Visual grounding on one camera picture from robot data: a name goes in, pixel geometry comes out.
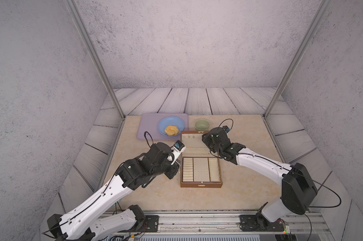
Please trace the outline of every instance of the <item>mounting plate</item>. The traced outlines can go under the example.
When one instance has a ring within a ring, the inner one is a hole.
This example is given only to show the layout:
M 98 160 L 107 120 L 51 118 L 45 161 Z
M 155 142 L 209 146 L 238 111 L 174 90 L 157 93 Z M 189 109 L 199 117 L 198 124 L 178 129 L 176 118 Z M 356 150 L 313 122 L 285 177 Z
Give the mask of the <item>mounting plate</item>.
M 158 215 L 145 215 L 144 223 L 147 223 L 147 229 L 145 230 L 146 233 L 156 233 L 159 226 L 159 216 Z M 144 232 L 144 225 L 138 230 L 135 231 L 134 229 L 120 231 L 123 233 L 127 232 Z
M 256 215 L 239 215 L 239 219 L 241 221 L 239 227 L 243 232 L 283 232 L 285 230 L 281 221 L 271 223 L 266 229 L 260 229 Z

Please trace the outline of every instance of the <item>green bowl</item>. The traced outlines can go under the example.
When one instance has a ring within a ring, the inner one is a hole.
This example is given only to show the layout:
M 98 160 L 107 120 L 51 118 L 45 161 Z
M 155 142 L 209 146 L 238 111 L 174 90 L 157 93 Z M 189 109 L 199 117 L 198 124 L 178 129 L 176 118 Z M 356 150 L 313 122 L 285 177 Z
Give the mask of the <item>green bowl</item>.
M 198 119 L 195 121 L 195 128 L 198 131 L 206 131 L 210 128 L 210 123 L 206 119 Z

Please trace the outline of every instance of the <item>blue plate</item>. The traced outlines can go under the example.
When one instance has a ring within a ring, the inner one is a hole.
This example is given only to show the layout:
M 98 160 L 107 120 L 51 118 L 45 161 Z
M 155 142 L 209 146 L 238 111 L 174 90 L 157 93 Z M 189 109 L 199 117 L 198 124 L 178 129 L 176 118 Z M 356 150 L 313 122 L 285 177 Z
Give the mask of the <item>blue plate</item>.
M 167 128 L 167 126 L 169 126 L 169 125 L 177 126 L 177 128 L 179 129 L 179 133 L 177 133 L 177 135 L 179 135 L 180 132 L 182 130 L 184 130 L 184 121 L 182 119 L 180 119 L 179 117 L 176 117 L 176 116 L 168 116 L 168 117 L 161 119 L 161 121 L 159 122 L 159 125 L 158 125 L 159 132 L 162 135 L 169 137 L 169 135 L 167 135 L 167 133 L 164 132 L 165 128 Z

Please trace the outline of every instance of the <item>open box lid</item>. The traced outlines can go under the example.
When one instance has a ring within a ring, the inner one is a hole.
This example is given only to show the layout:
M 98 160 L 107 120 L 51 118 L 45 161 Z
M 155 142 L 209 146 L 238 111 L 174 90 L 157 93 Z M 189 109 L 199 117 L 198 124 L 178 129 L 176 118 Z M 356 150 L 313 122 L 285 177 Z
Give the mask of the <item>open box lid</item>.
M 182 131 L 181 141 L 185 146 L 183 157 L 210 157 L 210 149 L 203 143 L 202 135 L 209 131 Z

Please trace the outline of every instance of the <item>purple tray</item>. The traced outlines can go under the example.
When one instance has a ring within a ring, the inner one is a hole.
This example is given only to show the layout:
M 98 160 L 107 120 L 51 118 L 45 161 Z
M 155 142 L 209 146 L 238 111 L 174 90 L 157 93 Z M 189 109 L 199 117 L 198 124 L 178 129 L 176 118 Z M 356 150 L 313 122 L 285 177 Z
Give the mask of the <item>purple tray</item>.
M 145 140 L 144 132 L 150 133 L 154 140 L 180 140 L 180 134 L 166 137 L 158 130 L 158 125 L 161 119 L 167 116 L 176 116 L 184 121 L 184 131 L 188 130 L 188 115 L 184 113 L 145 113 L 141 117 L 139 130 L 137 131 L 137 139 Z

